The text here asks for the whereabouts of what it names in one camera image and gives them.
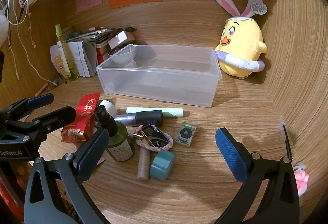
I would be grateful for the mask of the red tea packet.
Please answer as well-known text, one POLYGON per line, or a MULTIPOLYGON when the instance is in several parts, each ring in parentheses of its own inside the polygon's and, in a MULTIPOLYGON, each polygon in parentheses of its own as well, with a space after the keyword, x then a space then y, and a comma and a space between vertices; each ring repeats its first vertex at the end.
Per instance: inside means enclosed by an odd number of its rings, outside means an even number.
POLYGON ((84 95, 76 108, 74 122, 66 125, 61 130, 62 142, 83 143, 88 141, 93 134, 95 123, 94 110, 97 107, 100 93, 84 95))

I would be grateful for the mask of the dark green spray bottle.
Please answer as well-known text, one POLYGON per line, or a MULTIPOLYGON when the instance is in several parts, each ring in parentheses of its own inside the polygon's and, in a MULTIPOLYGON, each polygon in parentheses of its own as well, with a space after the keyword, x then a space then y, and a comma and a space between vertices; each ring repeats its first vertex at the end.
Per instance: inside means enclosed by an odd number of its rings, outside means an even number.
POLYGON ((117 162, 125 162, 134 155, 134 146, 124 124, 115 121, 103 105, 96 107, 95 116, 98 127, 108 131, 109 141, 106 148, 108 154, 117 162))

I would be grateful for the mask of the beige lipstick tube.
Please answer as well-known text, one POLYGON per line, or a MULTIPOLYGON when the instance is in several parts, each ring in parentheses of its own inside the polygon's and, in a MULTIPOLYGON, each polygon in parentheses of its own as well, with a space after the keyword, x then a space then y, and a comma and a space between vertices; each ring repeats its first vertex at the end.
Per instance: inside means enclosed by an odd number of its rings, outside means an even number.
POLYGON ((148 180, 150 175, 150 150, 140 147, 137 178, 148 180))

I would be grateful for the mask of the teal tape roll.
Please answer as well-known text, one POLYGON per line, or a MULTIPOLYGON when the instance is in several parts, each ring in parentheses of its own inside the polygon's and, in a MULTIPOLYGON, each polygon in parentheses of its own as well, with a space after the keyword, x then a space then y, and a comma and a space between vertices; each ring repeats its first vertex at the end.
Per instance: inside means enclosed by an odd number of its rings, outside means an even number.
POLYGON ((167 179, 170 174, 173 164, 176 160, 176 155, 167 150, 160 150, 150 167, 150 175, 159 180, 167 179))

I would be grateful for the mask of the blue razor blade box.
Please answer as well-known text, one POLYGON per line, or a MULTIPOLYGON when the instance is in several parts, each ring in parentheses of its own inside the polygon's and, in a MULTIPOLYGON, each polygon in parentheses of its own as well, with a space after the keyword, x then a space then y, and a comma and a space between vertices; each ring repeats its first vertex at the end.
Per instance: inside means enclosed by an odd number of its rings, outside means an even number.
POLYGON ((169 140, 163 132, 154 124, 148 124, 141 128, 141 131, 147 136, 154 147, 164 147, 169 143, 169 140))

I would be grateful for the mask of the small green floss box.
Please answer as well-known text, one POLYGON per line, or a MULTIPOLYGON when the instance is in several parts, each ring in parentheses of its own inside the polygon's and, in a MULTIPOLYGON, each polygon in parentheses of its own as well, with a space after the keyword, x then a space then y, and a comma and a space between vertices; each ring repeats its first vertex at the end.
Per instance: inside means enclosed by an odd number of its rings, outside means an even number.
POLYGON ((183 122, 175 137, 175 142, 190 147, 196 130, 197 126, 183 122))

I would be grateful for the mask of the pale green tube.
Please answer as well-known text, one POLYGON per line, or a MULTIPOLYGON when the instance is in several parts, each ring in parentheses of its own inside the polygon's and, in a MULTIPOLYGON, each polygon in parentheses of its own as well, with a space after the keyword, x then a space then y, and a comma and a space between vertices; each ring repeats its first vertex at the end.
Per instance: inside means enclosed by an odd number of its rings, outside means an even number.
POLYGON ((183 117, 183 108, 168 108, 168 107, 127 107, 126 113, 137 113, 142 111, 161 110, 164 117, 183 117))

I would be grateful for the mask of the yellow green spray bottle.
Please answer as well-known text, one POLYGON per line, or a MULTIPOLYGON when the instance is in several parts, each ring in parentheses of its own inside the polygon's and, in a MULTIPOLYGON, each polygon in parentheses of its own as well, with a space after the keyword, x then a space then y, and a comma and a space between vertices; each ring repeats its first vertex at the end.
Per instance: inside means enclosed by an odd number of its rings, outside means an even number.
POLYGON ((69 81, 75 81, 78 79, 79 74, 74 62, 73 54, 69 48, 68 43, 66 42, 65 37, 62 34, 60 24, 55 25, 55 30, 56 37, 58 39, 58 50, 64 67, 65 75, 67 76, 69 81))

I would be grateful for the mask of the white folded paper box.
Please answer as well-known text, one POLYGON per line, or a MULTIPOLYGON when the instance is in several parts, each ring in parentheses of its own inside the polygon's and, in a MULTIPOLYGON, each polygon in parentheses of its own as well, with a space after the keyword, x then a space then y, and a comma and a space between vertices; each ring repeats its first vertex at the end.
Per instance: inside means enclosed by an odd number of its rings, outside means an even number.
MULTIPOLYGON (((61 61, 61 56, 59 52, 59 42, 56 45, 50 47, 51 61, 57 71, 61 74, 64 80, 68 80, 67 76, 64 75, 65 68, 61 61)), ((69 46, 73 61, 77 68, 77 73, 79 76, 84 78, 93 77, 96 74, 97 66, 97 54, 94 46, 87 42, 71 42, 67 43, 69 46)))

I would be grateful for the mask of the stack of books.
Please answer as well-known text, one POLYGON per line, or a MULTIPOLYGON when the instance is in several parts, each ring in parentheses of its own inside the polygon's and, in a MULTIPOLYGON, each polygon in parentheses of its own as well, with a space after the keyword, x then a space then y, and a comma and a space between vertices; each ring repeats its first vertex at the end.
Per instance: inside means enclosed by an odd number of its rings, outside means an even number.
POLYGON ((97 64, 102 63, 108 58, 109 51, 109 36, 114 31, 113 28, 103 28, 89 33, 78 35, 74 38, 69 39, 69 42, 82 42, 86 41, 93 45, 97 54, 97 64))

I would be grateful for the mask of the red white marker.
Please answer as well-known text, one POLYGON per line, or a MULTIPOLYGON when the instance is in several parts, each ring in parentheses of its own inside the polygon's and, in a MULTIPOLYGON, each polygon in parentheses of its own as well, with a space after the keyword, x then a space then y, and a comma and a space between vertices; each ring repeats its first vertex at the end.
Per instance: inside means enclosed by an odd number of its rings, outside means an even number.
POLYGON ((105 27, 99 27, 99 26, 96 26, 96 27, 90 27, 89 28, 89 31, 92 32, 92 31, 99 31, 101 29, 105 29, 105 27))

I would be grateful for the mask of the small white cardboard box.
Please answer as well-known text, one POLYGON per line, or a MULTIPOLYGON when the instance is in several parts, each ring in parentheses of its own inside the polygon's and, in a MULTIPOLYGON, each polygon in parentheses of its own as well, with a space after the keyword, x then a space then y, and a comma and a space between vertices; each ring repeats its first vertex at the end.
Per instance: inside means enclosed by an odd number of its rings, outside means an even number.
POLYGON ((114 50, 125 44, 130 44, 135 41, 133 34, 122 28, 115 29, 108 37, 110 50, 114 50))

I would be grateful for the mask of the clear plastic storage bin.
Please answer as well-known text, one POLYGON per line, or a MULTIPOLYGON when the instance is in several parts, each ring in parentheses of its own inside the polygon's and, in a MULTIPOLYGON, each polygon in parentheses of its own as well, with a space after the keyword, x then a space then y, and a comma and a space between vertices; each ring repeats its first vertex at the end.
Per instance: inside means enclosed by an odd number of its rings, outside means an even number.
POLYGON ((211 48, 181 45, 134 45, 127 65, 108 58, 96 67, 105 94, 211 107, 222 78, 211 48))

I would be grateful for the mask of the yellow chick plush toy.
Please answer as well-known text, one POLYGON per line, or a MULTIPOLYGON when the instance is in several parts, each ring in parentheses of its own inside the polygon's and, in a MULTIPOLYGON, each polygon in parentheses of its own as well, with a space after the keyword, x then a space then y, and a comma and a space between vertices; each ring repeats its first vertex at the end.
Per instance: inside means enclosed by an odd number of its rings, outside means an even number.
POLYGON ((220 68, 240 79, 263 71, 265 64, 260 55, 267 52, 267 46, 259 25, 252 17, 266 14, 267 6, 262 0, 248 0, 245 10, 240 13, 232 0, 215 1, 231 15, 215 48, 220 68))

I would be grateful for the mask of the pink paw keychain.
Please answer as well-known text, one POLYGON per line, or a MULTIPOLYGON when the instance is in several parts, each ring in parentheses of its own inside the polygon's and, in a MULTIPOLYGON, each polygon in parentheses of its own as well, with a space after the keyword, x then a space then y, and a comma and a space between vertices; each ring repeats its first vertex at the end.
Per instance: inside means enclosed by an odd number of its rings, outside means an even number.
POLYGON ((297 162, 293 166, 293 171, 296 179, 298 196, 302 196, 308 188, 309 175, 305 171, 306 165, 302 162, 297 162))

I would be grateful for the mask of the black pen on wall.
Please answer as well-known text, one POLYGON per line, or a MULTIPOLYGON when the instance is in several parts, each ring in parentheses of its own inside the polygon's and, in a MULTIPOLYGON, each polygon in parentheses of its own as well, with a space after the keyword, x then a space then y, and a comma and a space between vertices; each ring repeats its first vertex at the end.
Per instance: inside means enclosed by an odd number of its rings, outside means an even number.
POLYGON ((285 148, 286 148, 287 157, 292 162, 291 146, 290 146, 290 142, 289 142, 289 139, 288 139, 288 134, 287 134, 286 126, 285 126, 284 123, 282 123, 282 135, 283 135, 284 142, 285 142, 285 148))

